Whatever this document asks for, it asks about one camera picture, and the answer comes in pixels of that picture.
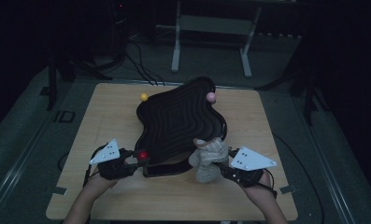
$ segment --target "black cable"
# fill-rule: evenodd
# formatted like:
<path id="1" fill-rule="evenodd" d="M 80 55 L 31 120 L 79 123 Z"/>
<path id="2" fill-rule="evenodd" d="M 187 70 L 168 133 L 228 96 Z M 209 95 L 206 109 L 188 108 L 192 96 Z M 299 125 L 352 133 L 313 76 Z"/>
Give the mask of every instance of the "black cable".
<path id="1" fill-rule="evenodd" d="M 156 73 L 154 73 L 154 72 L 152 72 L 150 69 L 148 69 L 148 68 L 146 68 L 146 67 L 144 67 L 144 66 L 142 66 L 144 69 L 146 69 L 148 72 L 150 72 L 151 74 L 151 76 L 156 76 L 158 79 L 159 79 L 159 81 L 161 81 L 162 83 L 163 83 L 163 85 L 165 86 L 165 82 L 164 82 L 164 79 L 160 76 L 160 75 L 158 75 L 158 74 L 156 74 Z"/>
<path id="2" fill-rule="evenodd" d="M 57 167 L 59 168 L 60 172 L 62 172 L 63 168 L 64 168 L 64 167 L 62 167 L 61 163 L 63 162 L 63 159 L 66 156 L 68 156 L 68 154 L 69 154 L 69 151 L 65 152 L 65 154 L 62 157 L 60 157 L 60 159 L 57 161 Z"/>
<path id="3" fill-rule="evenodd" d="M 153 77 L 151 77 L 150 74 L 149 74 L 147 71 L 145 71 L 145 69 L 144 69 L 144 65 L 142 64 L 142 53 L 141 53 L 141 48 L 137 45 L 136 42 L 134 42 L 134 41 L 132 41 L 132 40 L 129 40 L 129 43 L 135 45 L 135 46 L 137 47 L 137 49 L 138 49 L 138 54 L 139 54 L 139 64 L 140 64 L 141 69 L 142 69 L 142 71 L 144 72 L 144 74 L 145 74 L 146 76 L 148 76 L 150 79 L 152 79 L 152 80 L 155 82 L 156 86 L 158 86 L 158 82 L 157 82 Z"/>
<path id="4" fill-rule="evenodd" d="M 321 201 L 321 198 L 317 192 L 317 189 L 316 187 L 314 186 L 313 182 L 311 181 L 311 178 L 310 178 L 310 175 L 307 173 L 307 169 L 305 168 L 304 164 L 301 162 L 301 160 L 299 160 L 299 158 L 296 156 L 296 154 L 293 152 L 293 149 L 281 138 L 279 137 L 277 134 L 275 133 L 272 133 L 273 136 L 275 136 L 278 140 L 280 140 L 280 142 L 282 144 L 284 144 L 284 146 L 289 149 L 291 151 L 291 153 L 293 154 L 293 156 L 295 157 L 295 159 L 299 162 L 299 165 L 302 167 L 302 170 L 305 172 L 305 175 L 307 176 L 307 180 L 309 181 L 310 183 L 310 186 L 313 188 L 313 191 L 316 195 L 316 198 L 317 198 L 317 201 L 319 202 L 319 206 L 320 206 L 320 210 L 321 210 L 321 224 L 324 223 L 324 220 L 325 220 L 325 214 L 324 214 L 324 209 L 323 209 L 323 206 L 322 206 L 322 201 Z"/>
<path id="5" fill-rule="evenodd" d="M 138 74 L 141 75 L 142 78 L 144 78 L 144 80 L 148 81 L 149 84 L 153 86 L 153 83 L 151 83 L 150 80 L 147 79 L 147 78 L 144 76 L 144 74 L 142 74 L 142 72 L 139 70 L 138 66 L 136 65 L 136 62 L 135 62 L 135 61 L 130 57 L 130 55 L 129 55 L 128 53 L 126 53 L 126 57 L 127 57 L 127 58 L 132 62 L 132 63 L 133 63 L 133 65 L 135 66 L 135 68 L 136 68 Z"/>

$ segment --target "white tag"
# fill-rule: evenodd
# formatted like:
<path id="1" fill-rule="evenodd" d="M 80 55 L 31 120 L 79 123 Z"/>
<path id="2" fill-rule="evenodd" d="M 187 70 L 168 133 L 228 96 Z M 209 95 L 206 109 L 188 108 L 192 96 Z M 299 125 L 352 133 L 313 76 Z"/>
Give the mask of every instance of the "white tag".
<path id="1" fill-rule="evenodd" d="M 90 165 L 103 161 L 115 160 L 120 156 L 118 143 L 116 142 L 116 139 L 112 139 L 112 141 L 110 141 L 103 149 L 97 152 L 94 158 L 90 161 Z"/>
<path id="2" fill-rule="evenodd" d="M 231 165 L 240 170 L 251 171 L 276 166 L 277 163 L 249 148 L 241 147 Z"/>

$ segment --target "black curved surface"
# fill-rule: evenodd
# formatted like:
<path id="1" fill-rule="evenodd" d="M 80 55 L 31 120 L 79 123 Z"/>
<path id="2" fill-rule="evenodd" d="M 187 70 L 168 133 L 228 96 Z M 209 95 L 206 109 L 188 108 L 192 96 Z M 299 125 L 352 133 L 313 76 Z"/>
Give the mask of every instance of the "black curved surface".
<path id="1" fill-rule="evenodd" d="M 149 152 L 150 167 L 156 168 L 181 153 L 191 154 L 196 150 L 194 138 L 206 141 L 225 138 L 226 121 L 207 101 L 209 92 L 215 92 L 214 82 L 208 77 L 198 77 L 171 91 L 152 95 L 138 106 L 136 113 L 144 125 L 144 132 L 135 150 Z M 159 169 L 153 175 L 183 173 L 192 168 L 188 165 L 183 162 L 176 169 L 165 165 L 165 169 Z"/>

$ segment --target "red ball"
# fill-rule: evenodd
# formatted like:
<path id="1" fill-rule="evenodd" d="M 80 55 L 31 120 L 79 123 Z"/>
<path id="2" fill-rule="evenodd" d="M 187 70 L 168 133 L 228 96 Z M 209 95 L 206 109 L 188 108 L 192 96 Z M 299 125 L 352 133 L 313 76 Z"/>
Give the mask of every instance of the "red ball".
<path id="1" fill-rule="evenodd" d="M 148 152 L 147 151 L 139 152 L 137 158 L 139 161 L 146 160 L 148 158 Z"/>

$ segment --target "gray floor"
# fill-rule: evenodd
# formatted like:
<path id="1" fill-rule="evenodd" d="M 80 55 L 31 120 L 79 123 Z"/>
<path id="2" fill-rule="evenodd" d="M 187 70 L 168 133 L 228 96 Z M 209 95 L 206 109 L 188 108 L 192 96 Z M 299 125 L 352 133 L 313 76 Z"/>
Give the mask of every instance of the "gray floor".
<path id="1" fill-rule="evenodd" d="M 170 72 L 172 35 L 146 43 L 142 35 L 133 40 L 142 51 L 142 63 L 166 84 L 183 83 L 193 77 L 211 77 L 218 86 L 252 89 L 281 76 L 297 39 L 257 36 L 250 50 L 253 77 L 245 78 L 237 48 L 196 46 L 185 39 L 179 72 Z M 127 48 L 139 60 L 136 45 Z M 106 71 L 111 82 L 140 81 L 134 65 Z M 46 111 L 48 98 L 39 95 L 46 86 L 47 70 L 38 74 L 0 125 L 0 224 L 60 223 L 45 216 L 60 176 L 58 162 L 71 148 L 93 89 L 100 80 L 78 74 L 74 83 L 59 79 L 59 100 Z M 354 159 L 350 146 L 333 115 L 316 102 L 313 125 L 305 122 L 304 97 L 291 97 L 291 82 L 260 91 L 264 109 L 293 192 L 298 219 L 292 223 L 371 223 L 371 188 Z M 75 112 L 73 122 L 55 121 L 58 111 Z M 93 223 L 106 223 L 94 220 Z"/>

